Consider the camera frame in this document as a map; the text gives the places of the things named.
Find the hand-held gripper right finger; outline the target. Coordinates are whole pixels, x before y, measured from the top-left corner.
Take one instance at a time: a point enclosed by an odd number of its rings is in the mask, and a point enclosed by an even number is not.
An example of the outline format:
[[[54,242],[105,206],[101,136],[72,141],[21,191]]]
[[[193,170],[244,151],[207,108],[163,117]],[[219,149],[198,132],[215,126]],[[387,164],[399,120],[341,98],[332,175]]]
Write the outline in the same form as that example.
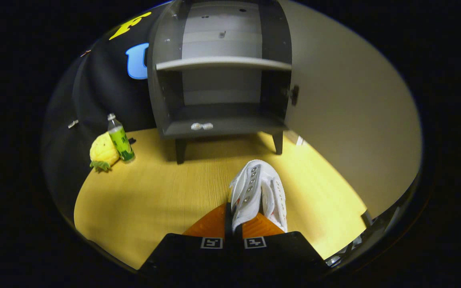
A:
[[[326,261],[298,231],[285,233],[262,213],[239,224],[236,264],[247,276],[295,277],[329,270]]]

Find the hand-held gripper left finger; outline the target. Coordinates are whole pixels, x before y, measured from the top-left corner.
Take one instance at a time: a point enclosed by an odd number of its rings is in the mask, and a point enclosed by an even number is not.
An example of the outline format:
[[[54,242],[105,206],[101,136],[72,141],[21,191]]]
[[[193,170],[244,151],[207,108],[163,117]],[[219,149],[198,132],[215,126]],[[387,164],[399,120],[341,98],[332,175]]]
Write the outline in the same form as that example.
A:
[[[187,234],[168,233],[138,272],[144,277],[228,277],[233,274],[230,204],[195,222]]]

